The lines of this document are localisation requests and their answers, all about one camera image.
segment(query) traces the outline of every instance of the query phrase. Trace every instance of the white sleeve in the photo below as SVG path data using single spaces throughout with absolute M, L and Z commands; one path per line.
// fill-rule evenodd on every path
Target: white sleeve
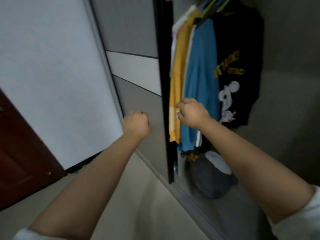
M 64 240 L 62 238 L 41 236 L 38 233 L 28 230 L 26 228 L 18 231 L 12 240 Z
M 302 210 L 277 224 L 269 223 L 280 240 L 320 239 L 320 188 L 316 186 L 314 196 Z

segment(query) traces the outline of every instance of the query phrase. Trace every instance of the sliding wardrobe door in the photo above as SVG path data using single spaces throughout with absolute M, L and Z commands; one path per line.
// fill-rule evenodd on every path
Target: sliding wardrobe door
M 123 115 L 132 110 L 149 112 L 152 133 L 137 152 L 156 175 L 171 182 L 163 113 L 168 106 L 163 108 L 154 0 L 91 0 L 91 7 Z M 169 81 L 169 70 L 166 76 Z

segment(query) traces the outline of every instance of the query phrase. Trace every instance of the black sweatshirt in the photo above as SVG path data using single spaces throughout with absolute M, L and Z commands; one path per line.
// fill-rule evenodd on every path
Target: black sweatshirt
M 257 10 L 238 0 L 227 5 L 231 15 L 215 13 L 213 20 L 219 78 L 221 120 L 228 128 L 247 125 L 259 96 L 264 21 Z

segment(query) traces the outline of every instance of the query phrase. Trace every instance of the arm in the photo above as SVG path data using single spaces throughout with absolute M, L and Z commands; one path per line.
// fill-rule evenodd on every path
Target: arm
M 193 98 L 177 104 L 183 124 L 198 129 L 215 146 L 238 180 L 277 223 L 302 209 L 315 189 L 284 165 L 212 119 Z
M 51 237 L 90 239 L 130 157 L 151 132 L 148 116 L 131 112 L 123 135 L 104 150 L 32 223 L 30 229 Z

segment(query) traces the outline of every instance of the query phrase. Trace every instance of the white graphic print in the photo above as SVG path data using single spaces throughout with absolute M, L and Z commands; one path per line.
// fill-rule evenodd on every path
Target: white graphic print
M 231 122 L 235 120 L 234 115 L 236 112 L 231 112 L 228 109 L 232 105 L 232 92 L 238 92 L 240 88 L 240 84 L 237 81 L 230 82 L 229 86 L 224 86 L 223 90 L 219 92 L 219 100 L 222 102 L 222 109 L 221 109 L 221 119 L 220 123 L 222 122 Z

